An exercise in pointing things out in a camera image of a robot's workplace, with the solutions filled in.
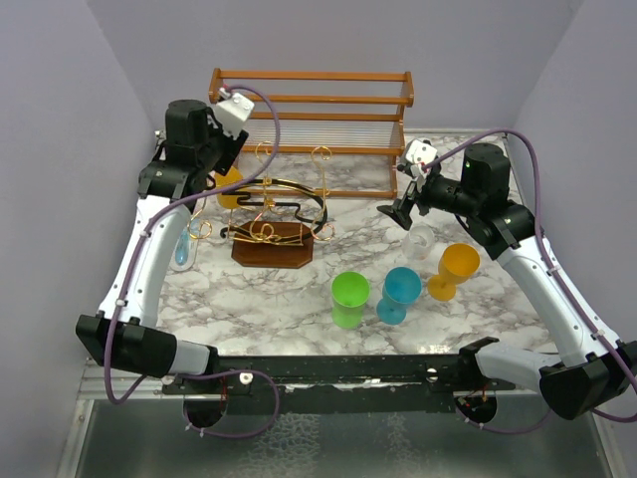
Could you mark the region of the blue plastic wine glass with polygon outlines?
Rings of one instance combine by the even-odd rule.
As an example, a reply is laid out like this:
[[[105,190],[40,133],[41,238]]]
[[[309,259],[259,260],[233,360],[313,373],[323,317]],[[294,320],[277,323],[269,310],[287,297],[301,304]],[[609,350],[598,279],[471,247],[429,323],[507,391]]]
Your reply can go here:
[[[422,294],[420,276],[408,267],[396,267],[385,276],[382,297],[376,306],[379,320],[390,326],[401,324],[407,310]]]

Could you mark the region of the gold wire wine glass rack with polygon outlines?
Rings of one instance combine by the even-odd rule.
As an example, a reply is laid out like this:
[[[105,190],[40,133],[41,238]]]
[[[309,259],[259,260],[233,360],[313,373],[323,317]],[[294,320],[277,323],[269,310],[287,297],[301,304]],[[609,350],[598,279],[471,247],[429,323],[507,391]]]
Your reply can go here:
[[[244,267],[299,269],[313,259],[317,242],[328,242],[334,227],[328,222],[324,164],[331,150],[315,147],[310,158],[318,169],[321,188],[275,178],[266,173],[247,185],[219,196],[229,212],[244,210],[253,216],[240,224],[232,216],[220,237],[232,242],[231,258]]]

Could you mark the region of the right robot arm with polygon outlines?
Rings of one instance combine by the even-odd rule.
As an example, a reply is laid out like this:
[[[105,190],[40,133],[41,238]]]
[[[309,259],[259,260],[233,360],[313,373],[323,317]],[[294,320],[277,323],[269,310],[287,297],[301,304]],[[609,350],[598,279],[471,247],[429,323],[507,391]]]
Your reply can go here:
[[[436,148],[410,141],[397,168],[411,181],[402,198],[380,207],[403,229],[410,212],[454,214],[466,232],[519,285],[546,325],[554,356],[485,338],[460,349],[457,377],[469,389],[491,379],[530,389],[572,420],[622,394],[636,376],[636,345],[622,341],[594,313],[549,251],[531,211],[509,198],[511,163],[503,150],[477,142],[464,151],[461,177],[442,175]]]

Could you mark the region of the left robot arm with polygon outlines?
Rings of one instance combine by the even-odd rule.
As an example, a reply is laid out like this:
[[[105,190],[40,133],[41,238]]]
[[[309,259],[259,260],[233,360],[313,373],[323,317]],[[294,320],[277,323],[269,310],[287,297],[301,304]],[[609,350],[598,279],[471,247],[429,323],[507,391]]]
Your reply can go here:
[[[98,364],[161,378],[185,374],[205,393],[219,383],[214,348],[180,341],[157,329],[168,265],[211,172],[228,172],[248,138],[254,108],[239,93],[213,106],[177,100],[165,113],[166,139],[138,177],[135,222],[122,262],[95,315],[82,315],[76,334]]]

